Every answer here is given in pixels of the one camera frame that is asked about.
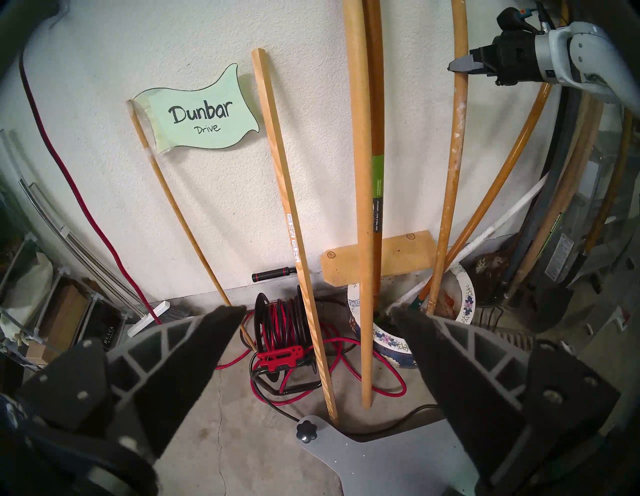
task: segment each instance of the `metal base plate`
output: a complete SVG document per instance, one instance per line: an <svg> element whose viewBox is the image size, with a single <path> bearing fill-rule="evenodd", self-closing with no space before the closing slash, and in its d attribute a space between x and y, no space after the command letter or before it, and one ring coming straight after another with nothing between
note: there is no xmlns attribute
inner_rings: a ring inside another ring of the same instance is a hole
<svg viewBox="0 0 640 496"><path fill-rule="evenodd" d="M474 494L478 473L446 420L366 443L315 415L305 420L317 426L317 438L298 443L340 476L344 496Z"/></svg>

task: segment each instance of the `white textured wall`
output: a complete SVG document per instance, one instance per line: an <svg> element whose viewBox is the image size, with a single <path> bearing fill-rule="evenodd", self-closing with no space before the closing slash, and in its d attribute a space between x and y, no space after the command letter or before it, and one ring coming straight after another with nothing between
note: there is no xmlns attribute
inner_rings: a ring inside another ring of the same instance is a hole
<svg viewBox="0 0 640 496"><path fill-rule="evenodd" d="M469 2L470 47L498 34L511 2ZM437 236L451 131L453 54L448 0L384 1L387 144L384 234L429 229ZM72 1L26 49L26 72L42 120L95 219L150 300L212 291L140 148L125 100L157 86L195 89L233 62L262 125L250 58L264 47L310 267L355 243L349 88L341 2L190 0ZM509 152L537 83L497 88L470 78L467 135L452 239ZM524 155L478 232L539 177L558 90ZM81 239L110 261L49 157L29 112L17 64L0 88L0 128L24 147L29 180L54 198ZM0 167L7 169L0 153ZM178 203L224 287L251 284L256 271L292 264L264 131L227 150L178 148L161 160ZM11 170L5 175L15 178ZM32 212L30 216L37 219ZM517 231L522 218L497 236ZM48 236L46 228L42 234Z"/></svg>

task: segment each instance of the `wooden board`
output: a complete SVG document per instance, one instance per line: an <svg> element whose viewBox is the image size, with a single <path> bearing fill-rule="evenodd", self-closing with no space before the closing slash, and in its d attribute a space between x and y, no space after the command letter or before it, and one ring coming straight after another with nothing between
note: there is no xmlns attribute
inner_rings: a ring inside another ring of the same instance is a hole
<svg viewBox="0 0 640 496"><path fill-rule="evenodd" d="M436 244L429 231L412 232L382 240L381 274L407 274L433 267ZM345 286L358 282L358 245L327 250L320 256L325 282Z"/></svg>

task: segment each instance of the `paper flag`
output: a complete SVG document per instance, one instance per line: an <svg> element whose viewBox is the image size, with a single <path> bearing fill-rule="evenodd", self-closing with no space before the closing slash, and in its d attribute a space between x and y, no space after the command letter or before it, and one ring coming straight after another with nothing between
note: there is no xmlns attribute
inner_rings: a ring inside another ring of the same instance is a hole
<svg viewBox="0 0 640 496"><path fill-rule="evenodd" d="M228 148L249 131L259 132L237 79L237 64L201 90L152 88L134 100L146 112L156 152L172 147Z"/></svg>

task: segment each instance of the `sticker label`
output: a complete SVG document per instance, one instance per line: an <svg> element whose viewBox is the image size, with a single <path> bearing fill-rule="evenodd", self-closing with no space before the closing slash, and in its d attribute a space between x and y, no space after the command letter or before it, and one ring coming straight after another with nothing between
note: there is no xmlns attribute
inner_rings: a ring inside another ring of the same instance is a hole
<svg viewBox="0 0 640 496"><path fill-rule="evenodd" d="M561 234L560 241L558 241L554 254L551 256L551 260L549 260L549 264L545 269L545 274L547 274L553 282L556 282L560 272L562 272L562 267L564 267L564 263L569 257L572 248L573 241L564 234Z"/></svg>
<svg viewBox="0 0 640 496"><path fill-rule="evenodd" d="M300 250L298 249L298 242L295 239L291 240L291 247L293 248L293 258L296 262L300 261Z"/></svg>
<svg viewBox="0 0 640 496"><path fill-rule="evenodd" d="M289 235L291 237L296 237L296 230L293 227L293 217L291 214L287 214L287 224L289 224Z"/></svg>
<svg viewBox="0 0 640 496"><path fill-rule="evenodd" d="M382 231L382 198L385 189L385 156L377 155L372 160L373 232Z"/></svg>

